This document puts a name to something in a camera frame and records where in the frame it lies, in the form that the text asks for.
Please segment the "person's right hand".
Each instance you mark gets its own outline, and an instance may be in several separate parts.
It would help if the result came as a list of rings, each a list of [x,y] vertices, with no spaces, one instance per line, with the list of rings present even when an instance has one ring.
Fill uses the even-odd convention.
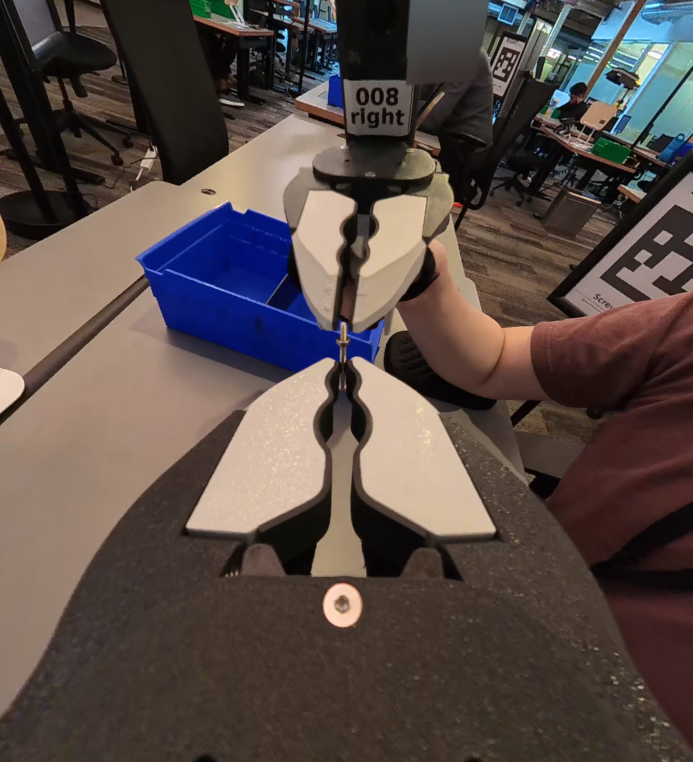
[[[400,298],[400,311],[428,311],[458,291],[449,268],[447,250],[433,239],[425,249],[418,274]]]

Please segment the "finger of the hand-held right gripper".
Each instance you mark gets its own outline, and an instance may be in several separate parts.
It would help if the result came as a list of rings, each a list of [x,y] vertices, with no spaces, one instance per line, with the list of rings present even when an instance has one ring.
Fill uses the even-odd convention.
[[[334,331],[339,322],[345,229],[356,216],[357,203],[333,190],[311,189],[293,231],[293,254],[301,291],[321,329]]]
[[[374,234],[361,259],[352,258],[352,311],[349,325],[360,333],[385,318],[408,291],[424,263],[427,197],[401,195],[374,203]]]

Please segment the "black high-back chair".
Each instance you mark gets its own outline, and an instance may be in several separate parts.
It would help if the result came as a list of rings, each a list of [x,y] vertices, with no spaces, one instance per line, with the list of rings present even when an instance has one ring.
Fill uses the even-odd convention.
[[[181,185],[227,157],[225,115],[188,1],[103,1],[165,182]]]

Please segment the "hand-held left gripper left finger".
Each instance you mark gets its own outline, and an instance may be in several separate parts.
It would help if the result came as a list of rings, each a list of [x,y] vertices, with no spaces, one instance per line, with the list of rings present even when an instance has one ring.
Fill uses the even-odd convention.
[[[332,358],[276,384],[244,411],[190,515],[194,537],[264,543],[279,559],[313,550],[331,520],[340,365]]]

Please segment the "whiteboard easel stand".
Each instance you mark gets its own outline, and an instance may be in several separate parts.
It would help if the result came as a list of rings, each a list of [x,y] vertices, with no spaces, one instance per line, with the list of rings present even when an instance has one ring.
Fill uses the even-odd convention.
[[[84,219],[92,209],[77,185],[15,2],[0,2],[0,62],[40,159],[58,170],[64,183],[61,190],[48,190],[43,185],[36,160],[0,86],[0,128],[28,186],[26,191],[0,198],[0,216],[9,233],[39,241]]]

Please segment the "framed black-white marker sign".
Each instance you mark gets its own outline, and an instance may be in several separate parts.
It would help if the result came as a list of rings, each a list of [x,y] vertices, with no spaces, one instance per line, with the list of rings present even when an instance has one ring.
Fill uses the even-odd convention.
[[[693,152],[549,294],[567,317],[693,291]]]

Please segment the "long wooden desk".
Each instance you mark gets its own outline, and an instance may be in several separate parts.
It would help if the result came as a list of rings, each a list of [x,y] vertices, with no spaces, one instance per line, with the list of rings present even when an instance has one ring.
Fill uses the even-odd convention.
[[[540,169],[536,171],[532,181],[527,187],[531,196],[539,196],[542,186],[558,165],[558,160],[563,154],[579,158],[587,165],[587,170],[577,181],[576,185],[574,185],[574,190],[577,192],[585,191],[590,181],[599,171],[604,173],[611,181],[619,181],[624,177],[629,180],[637,175],[637,169],[635,167],[614,162],[611,159],[593,154],[590,150],[580,148],[578,145],[575,146],[570,140],[559,135],[554,129],[541,126],[539,128],[539,134],[542,137],[550,139],[554,144],[554,148],[551,148],[545,158],[545,162],[541,165]]]

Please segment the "grey trash bin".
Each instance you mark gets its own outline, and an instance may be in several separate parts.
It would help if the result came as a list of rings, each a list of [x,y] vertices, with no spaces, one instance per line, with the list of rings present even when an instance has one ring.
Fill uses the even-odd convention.
[[[549,232],[575,239],[601,206],[599,198],[564,187],[552,200],[540,221]]]

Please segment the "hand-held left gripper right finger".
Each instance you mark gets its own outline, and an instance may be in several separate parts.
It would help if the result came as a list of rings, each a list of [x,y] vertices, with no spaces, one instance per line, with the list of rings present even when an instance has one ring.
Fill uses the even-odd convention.
[[[363,358],[346,364],[352,403],[351,520],[371,556],[487,542],[497,529],[434,405]]]

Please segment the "person's right forearm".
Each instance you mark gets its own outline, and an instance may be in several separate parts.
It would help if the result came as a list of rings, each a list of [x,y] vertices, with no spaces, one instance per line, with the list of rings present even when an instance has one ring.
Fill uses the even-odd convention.
[[[549,400],[532,362],[532,326],[504,329],[459,291],[431,310],[399,313],[427,364],[453,386],[496,401]]]

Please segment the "green plastic bin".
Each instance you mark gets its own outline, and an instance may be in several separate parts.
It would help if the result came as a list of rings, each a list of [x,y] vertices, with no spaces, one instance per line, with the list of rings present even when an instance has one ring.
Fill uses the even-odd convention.
[[[614,164],[623,165],[627,162],[631,149],[613,139],[599,137],[593,143],[590,153]]]

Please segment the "small standing marker sign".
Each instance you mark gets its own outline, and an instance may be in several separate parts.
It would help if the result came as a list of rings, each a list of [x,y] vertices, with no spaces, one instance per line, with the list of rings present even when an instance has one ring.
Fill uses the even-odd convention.
[[[494,98],[503,99],[519,69],[528,38],[514,33],[503,33],[491,57]]]

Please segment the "blue plastic divided bin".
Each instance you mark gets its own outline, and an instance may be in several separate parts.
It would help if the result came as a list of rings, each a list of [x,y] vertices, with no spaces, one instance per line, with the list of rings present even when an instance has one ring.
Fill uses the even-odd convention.
[[[288,275],[291,243],[287,223],[226,203],[136,259],[169,329],[297,373],[340,350]]]

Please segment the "black mesh office chair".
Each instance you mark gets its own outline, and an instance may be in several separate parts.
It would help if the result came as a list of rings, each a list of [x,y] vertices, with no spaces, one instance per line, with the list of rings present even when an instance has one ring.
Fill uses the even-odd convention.
[[[539,112],[549,105],[554,93],[554,86],[539,81],[527,74],[520,86],[510,111],[505,116],[504,128],[496,142],[494,169],[500,165],[511,171],[511,175],[497,183],[491,182],[489,196],[501,188],[506,191],[516,190],[521,205],[529,192],[525,182],[529,174],[541,163],[542,159],[529,145],[532,138],[532,124]]]

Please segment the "black wheeled office chair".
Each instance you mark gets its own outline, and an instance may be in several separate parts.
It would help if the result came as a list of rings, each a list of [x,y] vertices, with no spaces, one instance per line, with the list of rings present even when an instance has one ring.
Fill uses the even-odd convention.
[[[76,138],[87,134],[110,152],[110,160],[116,167],[123,167],[124,160],[118,148],[98,131],[98,127],[110,128],[98,119],[88,119],[75,106],[67,92],[67,85],[78,98],[88,93],[82,82],[83,75],[98,75],[117,63],[116,54],[104,43],[77,32],[75,2],[64,1],[66,24],[62,23],[55,2],[16,1],[13,5],[23,27],[33,65],[43,82],[56,81],[62,108],[52,111],[56,128],[60,133],[69,132]]]

